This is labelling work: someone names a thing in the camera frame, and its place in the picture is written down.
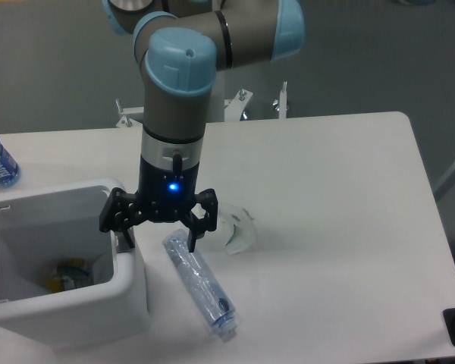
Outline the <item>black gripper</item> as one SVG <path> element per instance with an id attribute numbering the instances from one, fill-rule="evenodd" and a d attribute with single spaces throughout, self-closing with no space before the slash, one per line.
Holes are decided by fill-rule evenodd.
<path id="1" fill-rule="evenodd" d="M 188 228 L 187 248 L 195 252 L 197 240 L 205 232 L 217 229 L 218 199 L 213 189 L 195 194 L 199 164 L 175 174 L 163 170 L 140 158 L 139 185 L 136 194 L 127 193 L 120 187 L 111 190 L 99 214 L 99 230 L 121 233 L 129 249 L 136 243 L 130 229 L 146 219 L 152 222 L 180 221 Z M 204 210 L 198 218 L 193 208 L 196 205 Z"/>

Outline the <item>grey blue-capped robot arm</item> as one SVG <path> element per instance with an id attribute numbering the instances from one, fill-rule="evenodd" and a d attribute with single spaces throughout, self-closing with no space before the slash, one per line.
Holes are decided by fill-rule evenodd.
<path id="1" fill-rule="evenodd" d="M 145 90 L 139 184 L 114 188 L 102 232 L 144 221 L 180 221 L 187 245 L 217 228 L 215 191 L 196 191 L 212 88 L 220 71 L 298 53 L 305 21 L 297 1 L 105 1 L 118 33 L 133 39 Z"/>

